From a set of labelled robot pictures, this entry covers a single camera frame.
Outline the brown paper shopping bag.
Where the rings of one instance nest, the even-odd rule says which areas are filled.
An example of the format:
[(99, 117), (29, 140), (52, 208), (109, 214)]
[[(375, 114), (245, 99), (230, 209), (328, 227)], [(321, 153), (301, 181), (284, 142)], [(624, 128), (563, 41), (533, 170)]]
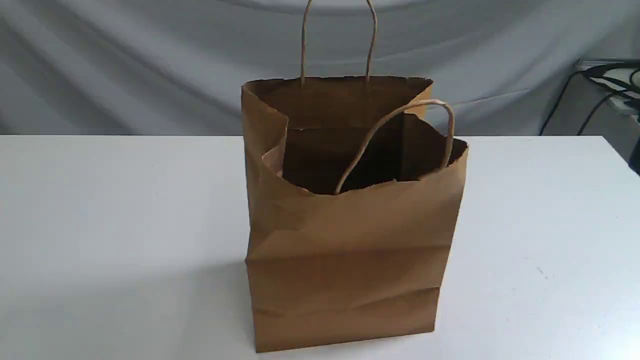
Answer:
[(306, 75), (242, 85), (257, 353), (432, 332), (469, 146), (424, 77)]

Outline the grey backdrop cloth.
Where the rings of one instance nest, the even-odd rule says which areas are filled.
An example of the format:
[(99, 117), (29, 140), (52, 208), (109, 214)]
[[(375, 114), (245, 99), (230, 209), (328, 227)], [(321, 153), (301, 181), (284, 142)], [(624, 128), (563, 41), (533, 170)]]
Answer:
[[(1, 128), (239, 135), (240, 89), (300, 73), (304, 0), (3, 0)], [(637, 0), (375, 0), (371, 73), (434, 80), (461, 135), (534, 135)]]

